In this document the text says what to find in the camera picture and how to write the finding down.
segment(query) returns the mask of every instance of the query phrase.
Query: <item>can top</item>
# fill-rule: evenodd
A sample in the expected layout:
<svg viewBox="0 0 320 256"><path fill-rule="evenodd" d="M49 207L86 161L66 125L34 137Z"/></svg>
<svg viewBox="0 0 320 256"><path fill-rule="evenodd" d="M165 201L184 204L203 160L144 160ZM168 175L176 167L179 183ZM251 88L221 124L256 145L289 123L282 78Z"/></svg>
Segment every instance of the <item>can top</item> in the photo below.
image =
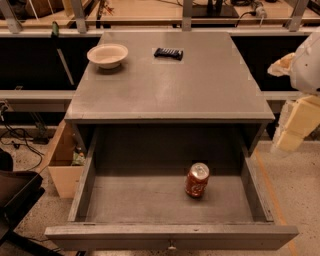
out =
<svg viewBox="0 0 320 256"><path fill-rule="evenodd" d="M209 176L209 168L203 163L195 163L191 166L191 173L199 180L204 180Z"/></svg>

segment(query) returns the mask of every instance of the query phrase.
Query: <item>open drawer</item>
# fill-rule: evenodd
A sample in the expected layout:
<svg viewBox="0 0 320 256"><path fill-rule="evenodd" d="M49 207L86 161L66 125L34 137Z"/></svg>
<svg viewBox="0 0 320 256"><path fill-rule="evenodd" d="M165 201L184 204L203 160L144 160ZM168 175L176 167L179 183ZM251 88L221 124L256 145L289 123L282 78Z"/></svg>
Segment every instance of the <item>open drawer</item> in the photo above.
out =
<svg viewBox="0 0 320 256"><path fill-rule="evenodd" d="M274 225L239 124L96 128L69 215L46 236L66 250L276 250L298 234ZM210 169L201 199L184 191L194 162Z"/></svg>

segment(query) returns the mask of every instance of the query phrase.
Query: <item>bowl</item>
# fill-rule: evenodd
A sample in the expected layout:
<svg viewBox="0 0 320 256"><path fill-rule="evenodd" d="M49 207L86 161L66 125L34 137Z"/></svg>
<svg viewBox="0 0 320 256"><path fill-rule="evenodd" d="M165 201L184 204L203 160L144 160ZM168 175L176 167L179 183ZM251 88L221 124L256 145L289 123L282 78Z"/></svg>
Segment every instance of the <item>bowl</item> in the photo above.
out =
<svg viewBox="0 0 320 256"><path fill-rule="evenodd" d="M103 69L116 68L127 55L127 47L120 44L99 44L87 53L88 59Z"/></svg>

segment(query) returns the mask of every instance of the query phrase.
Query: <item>soda can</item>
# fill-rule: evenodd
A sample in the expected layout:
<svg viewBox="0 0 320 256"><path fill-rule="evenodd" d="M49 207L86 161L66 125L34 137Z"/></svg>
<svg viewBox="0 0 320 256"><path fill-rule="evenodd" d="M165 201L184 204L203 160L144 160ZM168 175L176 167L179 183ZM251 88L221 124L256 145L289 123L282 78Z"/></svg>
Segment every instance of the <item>soda can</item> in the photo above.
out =
<svg viewBox="0 0 320 256"><path fill-rule="evenodd" d="M201 197L204 194L209 180L209 168L203 163L191 166L186 179L185 190L191 197Z"/></svg>

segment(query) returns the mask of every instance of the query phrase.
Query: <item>concrete floor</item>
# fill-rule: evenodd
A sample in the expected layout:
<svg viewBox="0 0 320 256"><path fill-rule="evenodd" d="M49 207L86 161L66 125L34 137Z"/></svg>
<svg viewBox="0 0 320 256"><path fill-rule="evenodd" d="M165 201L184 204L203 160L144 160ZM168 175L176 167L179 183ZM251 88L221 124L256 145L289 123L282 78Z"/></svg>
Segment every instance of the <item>concrete floor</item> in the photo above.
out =
<svg viewBox="0 0 320 256"><path fill-rule="evenodd" d="M91 255L107 256L315 256L320 255L320 142L304 142L299 150L286 158L272 155L271 142L259 142L252 161L257 178L278 225L296 225L300 235L278 251L108 251L93 252ZM38 156L25 147L16 150L13 146L0 145L11 152L15 169L33 166ZM45 153L47 146L35 146ZM45 194L17 227L16 232L39 241L46 240L47 226L64 225L67 221L72 200L60 199L47 170L42 172ZM54 249L51 241L39 242ZM63 252L62 255L74 255ZM28 256L28 253L4 243L1 256Z"/></svg>

